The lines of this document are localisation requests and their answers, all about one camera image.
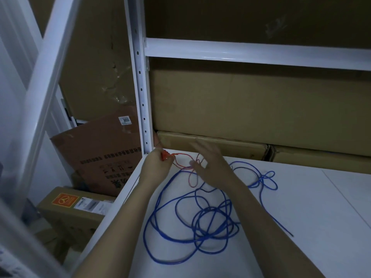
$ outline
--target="blue wire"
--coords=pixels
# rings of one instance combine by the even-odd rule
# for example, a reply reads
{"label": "blue wire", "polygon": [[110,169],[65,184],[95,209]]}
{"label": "blue wire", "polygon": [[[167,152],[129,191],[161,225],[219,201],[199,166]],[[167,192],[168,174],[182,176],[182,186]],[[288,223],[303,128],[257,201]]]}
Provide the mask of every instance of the blue wire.
{"label": "blue wire", "polygon": [[[242,164],[247,164],[249,166],[251,166],[252,168],[247,168],[247,167],[236,167],[233,169],[232,165],[234,163],[242,163]],[[257,181],[254,182],[253,184],[251,185],[248,185],[248,188],[258,188],[260,187],[260,191],[259,191],[259,202],[261,204],[261,206],[263,207],[263,209],[271,216],[271,218],[284,230],[286,231],[288,234],[290,234],[292,237],[294,237],[294,235],[289,232],[282,224],[280,224],[278,222],[278,220],[276,220],[267,210],[266,208],[264,207],[263,205],[263,201],[262,201],[262,192],[263,192],[263,189],[264,187],[266,187],[267,189],[270,189],[270,190],[277,190],[278,189],[278,185],[277,183],[272,179],[274,176],[275,176],[275,172],[274,171],[269,171],[267,173],[265,173],[264,175],[262,173],[260,173],[260,171],[254,167],[252,164],[250,163],[247,163],[247,162],[243,162],[243,161],[234,161],[232,163],[229,164],[233,171],[237,170],[237,169],[247,169],[247,170],[250,170],[252,171],[256,177],[257,177]],[[150,257],[157,263],[160,263],[160,264],[165,264],[165,265],[174,265],[174,264],[181,264],[187,260],[189,260],[197,251],[199,252],[202,252],[202,253],[206,253],[206,254],[209,254],[209,255],[215,255],[217,253],[221,253],[223,252],[226,248],[227,248],[227,245],[228,245],[228,240],[232,237],[234,237],[239,231],[240,231],[240,227],[239,225],[241,224],[240,222],[235,222],[233,219],[231,219],[230,215],[232,213],[232,202],[230,199],[227,199],[225,193],[222,191],[222,190],[219,190],[217,188],[214,188],[212,190],[205,190],[203,188],[203,186],[205,185],[205,182],[199,187],[199,188],[196,188],[195,190],[191,191],[191,192],[188,192],[182,196],[179,196],[177,198],[174,198],[168,202],[166,202],[164,205],[160,206],[160,202],[161,202],[161,198],[165,192],[165,190],[169,187],[169,185],[174,181],[174,179],[180,174],[180,173],[190,173],[190,174],[193,174],[193,175],[196,175],[196,173],[194,172],[190,172],[190,171],[187,171],[186,169],[189,169],[189,167],[186,167],[186,168],[183,168],[181,170],[179,170],[176,174],[173,175],[173,177],[168,181],[168,183],[164,186],[164,188],[161,190],[160,192],[160,195],[158,196],[157,198],[157,201],[156,201],[156,205],[155,205],[155,209],[153,210],[152,214],[150,215],[149,219],[147,220],[146,222],[146,225],[144,227],[144,231],[143,231],[143,243],[144,243],[144,246],[148,252],[148,254],[150,255]],[[274,184],[274,187],[271,188],[269,186],[267,186],[264,182],[264,180],[270,180],[271,182],[273,182]],[[219,206],[217,207],[214,207],[214,206],[211,206],[209,204],[209,202],[207,201],[207,199],[203,196],[200,196],[200,195],[197,195],[197,192],[198,191],[204,191],[206,193],[211,193],[211,192],[214,192],[214,191],[220,191],[224,197],[224,201],[222,201]],[[188,198],[194,198],[195,199],[195,202],[197,204],[197,206],[200,208],[200,210],[194,215],[193,219],[192,219],[192,223],[189,225],[187,224],[186,222],[184,222],[180,216],[179,216],[179,213],[178,213],[178,204],[183,201],[184,199],[188,199]],[[199,204],[199,201],[202,200],[204,201],[206,204],[207,204],[207,207],[206,208],[202,208],[202,206]],[[163,209],[164,207],[166,207],[168,204],[170,204],[171,202],[173,201],[177,201],[176,204],[175,204],[175,215],[177,216],[177,218],[179,219],[179,221],[186,227],[188,227],[189,229],[191,229],[193,231],[193,239],[176,239],[176,238],[172,238],[168,235],[166,235],[158,226],[158,222],[157,222],[157,212],[159,212],[161,209]],[[211,220],[210,220],[210,223],[207,227],[207,229],[202,229],[201,226],[200,226],[200,221],[201,219],[209,214],[209,213],[212,213],[212,217],[211,217]],[[213,232],[210,232],[210,228],[211,228],[211,225],[214,221],[214,218],[216,216],[216,214],[221,214],[225,220],[223,221],[223,223],[221,223],[219,225],[219,227],[213,231]],[[181,259],[181,260],[177,260],[177,261],[163,261],[163,260],[160,260],[160,259],[157,259],[155,258],[151,251],[149,250],[148,248],[148,245],[147,245],[147,241],[146,241],[146,230],[147,230],[147,227],[148,225],[151,224],[151,226],[160,234],[160,236],[170,242],[175,242],[175,243],[181,243],[181,244],[194,244],[195,246],[195,249],[192,251],[192,253],[190,253],[187,257]],[[206,240],[209,240],[209,239],[213,239],[213,240],[225,240],[225,243],[224,243],[224,247],[221,248],[219,251],[214,251],[214,252],[210,252],[210,251],[205,251],[203,249],[201,249],[201,246],[202,244],[206,241]]]}

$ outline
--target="person's right hand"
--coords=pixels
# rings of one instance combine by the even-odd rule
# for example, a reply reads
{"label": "person's right hand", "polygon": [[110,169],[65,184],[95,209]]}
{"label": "person's right hand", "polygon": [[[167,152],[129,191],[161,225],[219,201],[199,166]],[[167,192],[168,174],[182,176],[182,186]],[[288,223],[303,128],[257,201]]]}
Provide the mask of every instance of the person's right hand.
{"label": "person's right hand", "polygon": [[192,168],[194,168],[204,182],[225,192],[230,185],[233,185],[235,182],[240,182],[216,145],[199,139],[196,139],[191,145],[207,161],[206,168],[203,168],[196,161],[190,162]]}

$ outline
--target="red string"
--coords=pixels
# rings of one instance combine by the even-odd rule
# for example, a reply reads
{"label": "red string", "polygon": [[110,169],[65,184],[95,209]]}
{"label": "red string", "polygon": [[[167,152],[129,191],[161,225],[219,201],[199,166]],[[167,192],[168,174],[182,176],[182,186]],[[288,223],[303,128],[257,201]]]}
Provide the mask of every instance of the red string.
{"label": "red string", "polygon": [[[186,154],[186,153],[173,153],[173,154],[170,154],[170,155],[174,156],[174,158],[175,158],[175,162],[173,163],[173,165],[174,165],[175,167],[177,167],[177,168],[179,168],[179,169],[183,169],[183,170],[192,170],[192,172],[194,172],[194,169],[193,169],[192,167],[190,167],[190,166],[183,166],[183,165],[180,165],[180,164],[178,163],[178,161],[177,161],[177,157],[176,157],[176,155],[186,155],[186,156],[188,156],[189,158],[191,158],[191,159],[194,161],[194,159],[192,158],[191,155]],[[200,154],[197,154],[196,162],[199,163],[199,164],[201,164],[201,163],[204,161],[204,158],[202,158],[202,160],[200,160],[200,159],[198,158],[199,155],[200,155]],[[195,185],[195,186],[192,186],[192,185],[191,185],[191,173],[190,173],[189,176],[188,176],[188,184],[189,184],[190,187],[195,188],[195,187],[198,185],[198,177],[197,177],[196,185]]]}

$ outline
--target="blue cable loop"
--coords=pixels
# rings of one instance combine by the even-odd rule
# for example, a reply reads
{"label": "blue cable loop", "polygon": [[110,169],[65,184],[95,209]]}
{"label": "blue cable loop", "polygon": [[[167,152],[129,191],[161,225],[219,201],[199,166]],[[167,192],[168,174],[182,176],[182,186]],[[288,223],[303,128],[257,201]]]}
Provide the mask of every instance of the blue cable loop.
{"label": "blue cable loop", "polygon": [[[236,167],[236,168],[233,168],[232,165],[234,163],[247,164],[247,165],[251,166],[253,169],[252,168],[247,168],[247,167]],[[247,169],[247,170],[252,171],[256,175],[257,181],[254,182],[253,184],[248,185],[248,188],[250,188],[250,189],[251,188],[258,188],[260,186],[259,202],[260,202],[261,206],[263,207],[263,209],[271,216],[271,218],[284,231],[286,231],[288,234],[290,234],[290,236],[294,237],[294,235],[291,232],[289,232],[282,224],[280,224],[278,222],[278,220],[276,220],[266,210],[266,208],[263,205],[262,192],[263,192],[264,187],[266,187],[267,189],[273,190],[273,191],[275,191],[275,190],[278,189],[277,183],[272,179],[275,176],[276,173],[274,171],[269,171],[269,172],[267,172],[265,174],[262,174],[252,164],[247,163],[247,162],[243,162],[243,161],[234,161],[234,162],[230,163],[229,165],[232,167],[233,171],[235,171],[237,169]],[[164,205],[160,206],[161,198],[162,198],[165,190],[167,189],[167,187],[169,187],[169,185],[174,181],[174,179],[180,173],[191,173],[191,174],[194,174],[194,175],[196,175],[198,177],[198,175],[196,173],[185,170],[187,168],[183,168],[183,169],[179,170],[176,174],[173,175],[173,177],[164,186],[164,188],[160,192],[160,195],[157,198],[155,209],[153,210],[152,214],[150,215],[150,217],[147,220],[146,225],[144,227],[144,231],[143,231],[143,243],[144,243],[144,246],[145,246],[145,248],[146,248],[149,256],[155,262],[157,262],[159,264],[165,264],[165,265],[181,264],[181,263],[189,260],[197,251],[202,252],[202,253],[206,253],[206,254],[210,254],[210,255],[215,255],[217,253],[221,253],[221,252],[223,252],[227,248],[228,240],[230,238],[234,237],[240,231],[239,225],[241,223],[240,222],[235,222],[230,217],[231,212],[232,212],[232,202],[231,202],[231,200],[230,199],[227,199],[225,193],[222,190],[219,190],[217,188],[214,188],[214,189],[209,190],[209,191],[203,189],[203,186],[205,185],[205,182],[202,183],[202,185],[199,188],[196,188],[195,190],[193,190],[191,192],[188,192],[188,193],[186,193],[186,194],[184,194],[182,196],[179,196],[177,198],[174,198],[174,199],[166,202]],[[273,188],[271,188],[271,187],[269,187],[269,186],[267,186],[265,184],[264,180],[267,180],[267,179],[270,180],[271,182],[273,182],[273,184],[274,184],[274,187]],[[211,193],[211,192],[214,192],[214,191],[220,191],[222,193],[223,197],[224,197],[224,201],[222,201],[217,207],[210,206],[209,202],[207,201],[207,199],[205,197],[200,196],[200,195],[197,195],[197,192],[198,191],[204,191],[206,193]],[[179,213],[178,213],[178,204],[182,200],[188,199],[188,198],[194,198],[197,206],[200,208],[200,210],[194,215],[194,217],[192,219],[192,223],[190,225],[187,224],[186,222],[184,222],[180,218]],[[207,205],[206,208],[202,208],[202,206],[199,204],[199,201],[201,201],[201,200],[206,203],[206,205]],[[157,222],[157,216],[156,216],[157,212],[160,211],[162,208],[164,208],[165,206],[167,206],[168,204],[170,204],[173,201],[177,201],[176,204],[175,204],[175,215],[177,216],[177,218],[179,219],[179,221],[184,226],[188,227],[189,229],[191,229],[193,231],[193,239],[176,239],[176,238],[172,238],[172,237],[166,235],[159,228],[158,222]],[[212,213],[212,217],[211,217],[211,220],[210,220],[210,223],[209,223],[207,229],[205,230],[205,229],[202,229],[201,228],[201,226],[200,226],[200,220],[202,219],[202,217],[204,217],[208,213]],[[211,225],[212,225],[212,223],[214,221],[214,218],[215,218],[216,214],[221,214],[223,217],[225,217],[225,220],[223,221],[223,223],[221,223],[219,225],[219,227],[214,232],[210,232],[210,228],[211,228]],[[146,242],[146,230],[147,230],[147,227],[148,227],[149,224],[151,224],[151,226],[160,234],[160,236],[162,238],[164,238],[164,239],[166,239],[166,240],[168,240],[170,242],[181,243],[181,244],[190,244],[190,243],[193,243],[194,246],[195,246],[195,249],[187,257],[185,257],[185,258],[183,258],[181,260],[178,260],[178,261],[163,261],[163,260],[160,260],[160,259],[155,258],[152,255],[151,251],[149,250],[148,245],[147,245],[147,242]],[[213,239],[213,240],[225,240],[224,247],[221,248],[219,251],[214,251],[214,252],[205,251],[205,250],[201,249],[202,244],[206,240],[209,240],[209,239]]]}

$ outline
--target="orange label with logo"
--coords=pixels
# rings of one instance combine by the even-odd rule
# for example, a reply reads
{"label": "orange label with logo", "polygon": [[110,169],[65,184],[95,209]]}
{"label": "orange label with logo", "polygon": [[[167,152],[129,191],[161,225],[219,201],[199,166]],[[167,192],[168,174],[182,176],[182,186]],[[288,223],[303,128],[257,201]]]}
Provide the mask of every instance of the orange label with logo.
{"label": "orange label with logo", "polygon": [[70,208],[77,199],[79,199],[79,197],[76,195],[60,193],[52,204]]}

